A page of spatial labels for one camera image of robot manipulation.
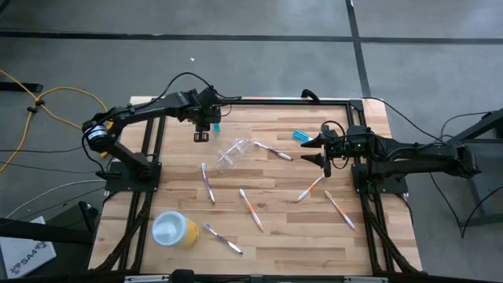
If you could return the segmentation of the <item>clear acrylic organizer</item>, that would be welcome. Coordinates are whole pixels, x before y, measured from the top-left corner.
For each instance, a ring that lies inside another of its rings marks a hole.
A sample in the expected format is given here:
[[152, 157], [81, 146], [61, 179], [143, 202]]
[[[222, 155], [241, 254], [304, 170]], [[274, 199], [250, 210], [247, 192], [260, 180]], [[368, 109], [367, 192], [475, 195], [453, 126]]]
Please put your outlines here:
[[215, 168], [224, 173], [239, 163], [244, 156], [251, 152], [253, 139], [249, 133], [220, 132], [217, 141]]

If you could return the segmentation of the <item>orange white toothbrush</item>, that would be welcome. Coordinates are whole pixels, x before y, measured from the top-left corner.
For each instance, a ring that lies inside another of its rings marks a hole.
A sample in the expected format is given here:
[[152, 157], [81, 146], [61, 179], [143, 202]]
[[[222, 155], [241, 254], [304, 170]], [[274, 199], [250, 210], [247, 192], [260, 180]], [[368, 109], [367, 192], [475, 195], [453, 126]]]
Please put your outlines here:
[[239, 189], [239, 194], [240, 194], [241, 198], [244, 200], [244, 202], [246, 203], [248, 210], [250, 211], [251, 216], [254, 219], [255, 224], [260, 229], [260, 231], [264, 232], [263, 225], [262, 225], [258, 215], [256, 214], [255, 209], [252, 207], [252, 204], [249, 202], [245, 191], [243, 189]]
[[304, 190], [297, 198], [297, 202], [300, 202], [301, 200], [303, 200], [308, 194], [310, 194], [310, 192], [312, 191], [312, 189], [320, 182], [322, 181], [323, 179], [325, 178], [324, 175], [321, 175], [319, 178], [317, 178], [313, 183], [311, 183], [309, 185], [309, 187]]
[[341, 217], [344, 219], [344, 221], [347, 223], [347, 225], [353, 229], [356, 230], [356, 227], [352, 220], [345, 214], [345, 212], [340, 208], [340, 206], [335, 202], [335, 200], [332, 197], [332, 194], [329, 191], [325, 191], [325, 196], [326, 198], [331, 202], [331, 204], [334, 206], [334, 208], [338, 211], [338, 213], [341, 215]]

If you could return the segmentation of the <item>black desk frame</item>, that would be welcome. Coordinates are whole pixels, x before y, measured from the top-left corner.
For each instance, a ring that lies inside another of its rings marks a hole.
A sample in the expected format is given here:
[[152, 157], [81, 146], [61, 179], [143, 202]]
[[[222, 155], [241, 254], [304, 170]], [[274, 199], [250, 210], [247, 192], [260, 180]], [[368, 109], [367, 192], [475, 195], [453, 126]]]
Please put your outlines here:
[[68, 244], [93, 244], [97, 209], [80, 201], [46, 224], [0, 218], [0, 237]]

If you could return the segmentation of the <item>silver aluminium bracket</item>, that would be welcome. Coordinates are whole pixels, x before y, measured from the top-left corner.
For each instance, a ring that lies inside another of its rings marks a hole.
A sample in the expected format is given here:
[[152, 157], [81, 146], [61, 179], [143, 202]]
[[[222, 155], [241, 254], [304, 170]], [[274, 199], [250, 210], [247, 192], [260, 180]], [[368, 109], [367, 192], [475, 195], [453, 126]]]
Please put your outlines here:
[[123, 283], [170, 283], [169, 275], [126, 276]]
[[346, 276], [343, 283], [389, 283], [385, 277]]

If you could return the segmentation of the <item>black stand foot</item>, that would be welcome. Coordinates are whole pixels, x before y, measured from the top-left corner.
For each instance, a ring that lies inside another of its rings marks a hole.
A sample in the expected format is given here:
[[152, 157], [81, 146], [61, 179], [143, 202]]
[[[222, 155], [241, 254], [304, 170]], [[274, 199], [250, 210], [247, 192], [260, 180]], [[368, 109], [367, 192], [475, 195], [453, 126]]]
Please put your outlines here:
[[12, 91], [12, 92], [23, 92], [30, 91], [32, 93], [41, 93], [43, 90], [43, 85], [39, 83], [8, 83], [0, 82], [0, 91]]

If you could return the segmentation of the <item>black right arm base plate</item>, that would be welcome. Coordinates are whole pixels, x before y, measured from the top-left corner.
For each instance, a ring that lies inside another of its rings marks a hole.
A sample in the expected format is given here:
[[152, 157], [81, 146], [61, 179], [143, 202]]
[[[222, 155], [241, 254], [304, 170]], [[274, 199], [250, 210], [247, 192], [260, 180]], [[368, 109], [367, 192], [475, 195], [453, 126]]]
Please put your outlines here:
[[408, 192], [406, 180], [401, 175], [382, 177], [369, 173], [367, 164], [353, 164], [351, 174], [354, 190], [360, 194], [392, 193], [402, 194]]

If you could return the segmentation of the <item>purple white toothbrush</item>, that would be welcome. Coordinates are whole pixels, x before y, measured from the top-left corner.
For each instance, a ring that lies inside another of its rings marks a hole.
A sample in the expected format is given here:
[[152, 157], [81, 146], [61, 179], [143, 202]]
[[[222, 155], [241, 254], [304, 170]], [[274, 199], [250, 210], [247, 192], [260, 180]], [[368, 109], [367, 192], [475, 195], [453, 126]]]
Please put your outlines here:
[[211, 200], [211, 203], [213, 205], [215, 205], [215, 196], [213, 194], [213, 191], [212, 191], [212, 188], [211, 188], [211, 185], [209, 183], [209, 180], [207, 178], [207, 165], [206, 163], [202, 163], [201, 164], [201, 171], [202, 171], [202, 175], [203, 175], [203, 180], [204, 180], [204, 183], [206, 185], [206, 188], [207, 188], [207, 191], [208, 191], [208, 194], [209, 194], [209, 197], [210, 197], [210, 200]]
[[284, 160], [287, 160], [287, 161], [293, 161], [294, 159], [292, 157], [290, 157], [289, 155], [283, 153], [283, 152], [280, 152], [280, 151], [277, 151], [276, 149], [272, 149], [258, 141], [254, 141], [254, 145], [261, 148], [261, 149], [265, 149], [266, 151], [270, 152], [270, 153], [273, 153], [274, 155], [276, 156], [279, 156], [280, 158], [284, 159]]
[[240, 248], [238, 248], [234, 243], [232, 243], [231, 241], [227, 240], [226, 238], [224, 238], [224, 236], [222, 236], [221, 234], [217, 233], [216, 231], [214, 231], [211, 227], [211, 225], [209, 223], [205, 223], [204, 224], [204, 228], [209, 231], [210, 233], [212, 233], [217, 239], [219, 239], [222, 243], [228, 245], [232, 250], [234, 250], [236, 253], [238, 253], [239, 255], [243, 255], [244, 253], [241, 251]]

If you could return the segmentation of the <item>yellow wipes canister white lid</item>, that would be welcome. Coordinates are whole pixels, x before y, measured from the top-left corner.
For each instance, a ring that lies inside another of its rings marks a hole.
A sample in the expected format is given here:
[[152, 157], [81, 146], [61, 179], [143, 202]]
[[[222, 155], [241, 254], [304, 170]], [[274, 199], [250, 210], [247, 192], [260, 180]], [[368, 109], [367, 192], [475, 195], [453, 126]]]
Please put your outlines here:
[[152, 224], [153, 240], [165, 247], [191, 248], [199, 236], [198, 225], [178, 211], [165, 211]]

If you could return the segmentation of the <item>white printed box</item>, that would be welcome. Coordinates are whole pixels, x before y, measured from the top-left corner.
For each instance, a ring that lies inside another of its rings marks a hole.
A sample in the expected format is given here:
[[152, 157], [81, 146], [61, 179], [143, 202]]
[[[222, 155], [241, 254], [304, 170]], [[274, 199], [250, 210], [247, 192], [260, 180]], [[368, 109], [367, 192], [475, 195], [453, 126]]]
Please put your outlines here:
[[0, 237], [0, 249], [6, 277], [23, 277], [57, 257], [50, 241]]

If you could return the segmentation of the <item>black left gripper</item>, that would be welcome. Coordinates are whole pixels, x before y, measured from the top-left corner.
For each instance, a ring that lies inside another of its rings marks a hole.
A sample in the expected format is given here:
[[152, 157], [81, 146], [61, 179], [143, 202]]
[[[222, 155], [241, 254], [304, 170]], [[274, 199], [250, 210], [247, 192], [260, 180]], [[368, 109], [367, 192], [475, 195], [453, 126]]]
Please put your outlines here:
[[221, 100], [213, 86], [208, 86], [201, 92], [191, 90], [188, 94], [189, 107], [186, 109], [186, 119], [195, 126], [193, 140], [195, 142], [208, 142], [209, 130], [212, 124], [221, 122]]

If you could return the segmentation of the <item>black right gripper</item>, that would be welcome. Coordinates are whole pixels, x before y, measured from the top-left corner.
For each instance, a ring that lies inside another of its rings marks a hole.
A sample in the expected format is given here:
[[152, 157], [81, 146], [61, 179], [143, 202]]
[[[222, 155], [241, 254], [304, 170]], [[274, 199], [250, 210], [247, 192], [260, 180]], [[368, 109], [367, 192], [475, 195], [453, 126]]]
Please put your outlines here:
[[312, 164], [321, 165], [326, 178], [331, 176], [332, 161], [335, 158], [349, 159], [352, 157], [368, 157], [370, 155], [370, 135], [368, 127], [353, 125], [347, 128], [343, 135], [338, 135], [335, 130], [329, 128], [329, 123], [340, 124], [333, 120], [325, 121], [321, 125], [321, 133], [316, 137], [304, 142], [303, 148], [321, 148], [324, 153], [315, 155], [301, 155], [303, 160]]

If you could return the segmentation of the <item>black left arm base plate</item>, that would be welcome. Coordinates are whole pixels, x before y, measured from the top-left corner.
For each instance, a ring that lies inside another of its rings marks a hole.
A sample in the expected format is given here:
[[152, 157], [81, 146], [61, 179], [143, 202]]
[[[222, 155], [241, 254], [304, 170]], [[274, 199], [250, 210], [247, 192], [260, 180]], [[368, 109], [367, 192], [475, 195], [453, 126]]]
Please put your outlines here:
[[154, 192], [160, 183], [162, 163], [151, 162], [148, 170], [133, 169], [122, 162], [112, 162], [105, 189], [110, 192]]

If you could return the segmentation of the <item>black metal stand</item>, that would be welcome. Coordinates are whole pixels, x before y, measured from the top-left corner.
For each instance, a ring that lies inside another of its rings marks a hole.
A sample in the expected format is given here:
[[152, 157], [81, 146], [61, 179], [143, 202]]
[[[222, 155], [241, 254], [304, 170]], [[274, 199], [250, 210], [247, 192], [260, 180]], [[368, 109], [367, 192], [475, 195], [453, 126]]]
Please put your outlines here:
[[503, 222], [503, 108], [484, 113], [481, 120], [448, 140], [466, 145], [476, 155], [481, 172], [468, 180], [475, 208], [461, 226]]

